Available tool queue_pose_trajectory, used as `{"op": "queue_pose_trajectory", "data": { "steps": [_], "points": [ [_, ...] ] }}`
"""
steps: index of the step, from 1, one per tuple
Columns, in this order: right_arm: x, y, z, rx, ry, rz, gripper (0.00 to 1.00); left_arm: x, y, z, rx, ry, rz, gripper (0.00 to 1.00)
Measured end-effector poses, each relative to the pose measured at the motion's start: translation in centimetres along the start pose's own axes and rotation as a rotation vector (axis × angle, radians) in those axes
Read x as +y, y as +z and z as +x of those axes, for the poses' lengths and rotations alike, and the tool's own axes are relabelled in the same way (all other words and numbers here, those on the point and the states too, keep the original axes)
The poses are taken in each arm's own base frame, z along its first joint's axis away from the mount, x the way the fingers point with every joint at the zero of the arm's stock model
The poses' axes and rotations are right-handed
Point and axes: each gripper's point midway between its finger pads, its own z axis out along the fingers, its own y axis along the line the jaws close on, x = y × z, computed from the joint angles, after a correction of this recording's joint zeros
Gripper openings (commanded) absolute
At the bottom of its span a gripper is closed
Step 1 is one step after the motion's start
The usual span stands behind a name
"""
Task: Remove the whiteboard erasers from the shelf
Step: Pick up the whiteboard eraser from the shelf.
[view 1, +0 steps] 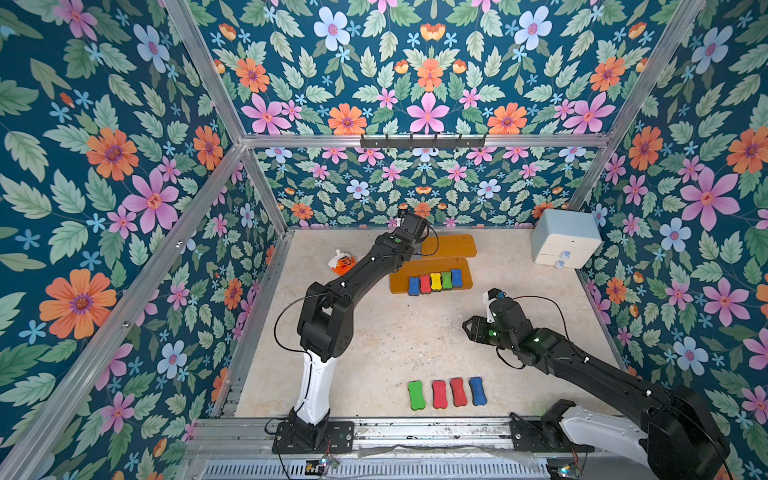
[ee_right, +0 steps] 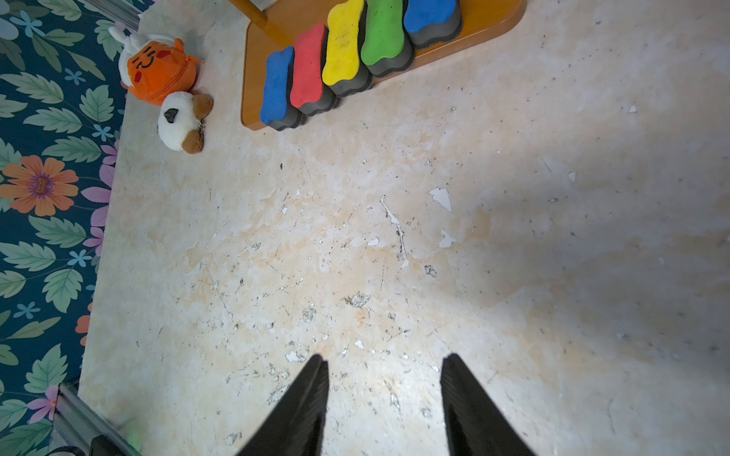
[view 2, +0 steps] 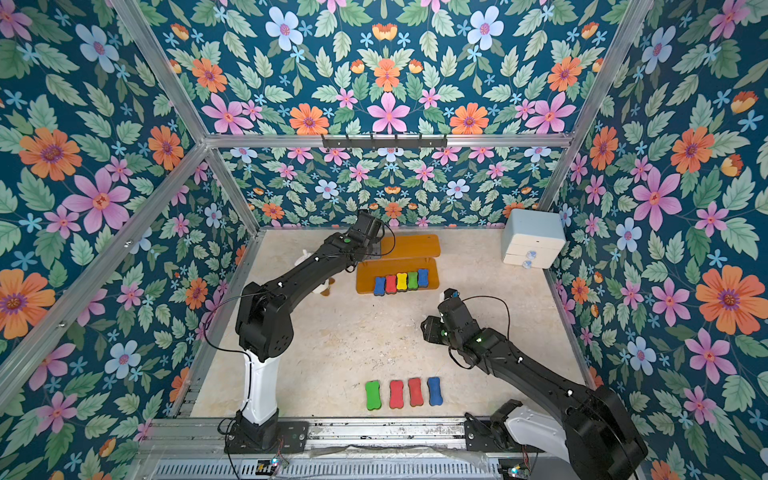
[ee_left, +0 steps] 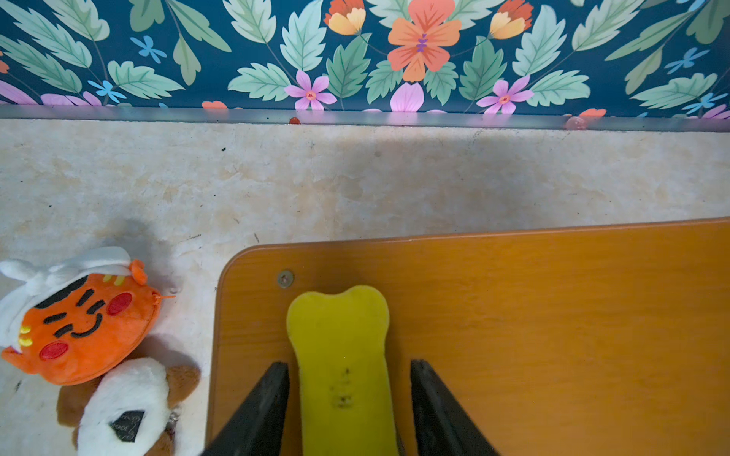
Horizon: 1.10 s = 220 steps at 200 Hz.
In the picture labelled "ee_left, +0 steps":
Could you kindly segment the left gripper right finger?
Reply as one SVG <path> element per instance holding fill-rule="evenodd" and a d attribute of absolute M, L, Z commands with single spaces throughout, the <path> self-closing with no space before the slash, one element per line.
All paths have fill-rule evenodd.
<path fill-rule="evenodd" d="M 427 361 L 412 360 L 410 378 L 419 455 L 499 454 Z"/>

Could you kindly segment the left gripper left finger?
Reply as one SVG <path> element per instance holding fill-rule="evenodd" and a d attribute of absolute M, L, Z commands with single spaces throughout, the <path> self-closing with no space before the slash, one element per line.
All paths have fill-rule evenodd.
<path fill-rule="evenodd" d="M 203 455 L 280 455 L 289 390 L 288 365 L 272 363 Z"/>

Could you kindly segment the yellow eraser top shelf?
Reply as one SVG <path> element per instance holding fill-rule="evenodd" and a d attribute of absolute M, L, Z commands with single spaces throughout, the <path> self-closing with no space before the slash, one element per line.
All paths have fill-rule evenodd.
<path fill-rule="evenodd" d="M 307 292 L 286 327 L 298 362 L 305 455 L 397 455 L 385 354 L 390 314 L 383 294 L 359 285 Z"/>

